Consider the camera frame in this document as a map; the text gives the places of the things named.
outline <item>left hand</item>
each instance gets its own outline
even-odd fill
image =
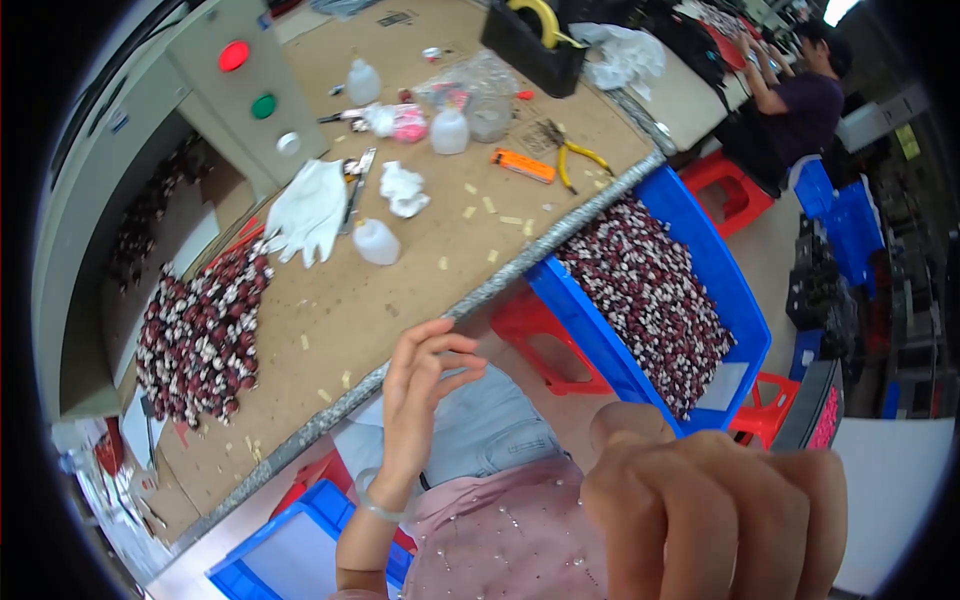
[[[745,32],[740,32],[740,34],[733,39],[733,45],[736,46],[737,52],[739,52],[740,56],[742,56],[744,59],[750,56],[750,46],[752,41],[754,41],[754,39]]]
[[[474,356],[478,342],[448,333],[452,319],[436,319],[404,331],[383,381],[383,467],[380,474],[413,482],[426,467],[440,400],[484,375],[487,359]],[[441,380],[444,371],[464,372]]]

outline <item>yellow pliers handle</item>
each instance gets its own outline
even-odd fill
[[[570,183],[570,176],[566,173],[567,151],[575,152],[581,156],[586,156],[593,162],[600,165],[600,167],[606,170],[611,176],[613,175],[613,170],[610,168],[610,165],[607,164],[606,160],[601,158],[594,151],[587,150],[583,146],[578,146],[577,144],[565,139],[563,146],[560,147],[560,150],[557,153],[557,171],[560,173],[560,181],[564,184],[564,187],[570,190],[570,192],[573,194],[577,194],[577,190],[574,189],[573,185]]]

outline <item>red stool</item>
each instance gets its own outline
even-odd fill
[[[760,390],[758,383],[772,383],[777,386],[776,399],[763,406],[760,403]],[[799,381],[791,381],[786,377],[772,375],[768,372],[761,372],[756,376],[756,382],[751,393],[754,396],[753,406],[744,406],[736,411],[736,415],[730,423],[730,428],[736,431],[743,431],[752,434],[740,441],[747,445],[750,439],[756,435],[760,437],[763,443],[763,449],[769,450],[774,438],[780,432],[783,422],[786,420],[790,407],[793,406],[793,400],[797,397],[800,390]]]
[[[533,290],[524,290],[493,313],[490,327],[500,339],[507,342],[526,359],[546,380],[546,387],[556,396],[567,394],[612,394],[613,389],[604,380],[584,353],[570,339],[560,321],[537,298]],[[560,340],[576,354],[590,373],[589,381],[567,381],[552,367],[543,362],[527,340],[534,335],[546,334]]]
[[[297,498],[301,497],[310,486],[321,479],[333,482],[333,485],[337,486],[338,490],[343,492],[344,495],[347,495],[347,491],[353,486],[353,480],[350,478],[347,466],[344,465],[344,460],[340,458],[340,452],[331,450],[329,454],[316,463],[311,463],[297,471],[297,476],[294,478],[294,485],[290,486],[287,493],[280,499],[280,503],[277,504],[274,511],[270,513],[270,518],[274,518],[282,513],[284,509],[296,502]],[[413,541],[413,538],[403,533],[403,530],[399,527],[396,528],[394,541],[396,545],[407,552],[411,554],[417,553],[417,544]]]
[[[705,156],[684,169],[680,173],[680,179],[694,197],[711,183],[717,183],[723,188],[727,194],[727,201],[723,205],[724,221],[719,225],[713,223],[723,239],[748,226],[761,212],[774,205],[774,199],[740,167],[723,156],[722,150]]]

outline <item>pink shirt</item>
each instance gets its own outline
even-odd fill
[[[566,459],[448,481],[420,497],[406,600],[607,597],[603,538]],[[382,600],[362,590],[328,600]]]

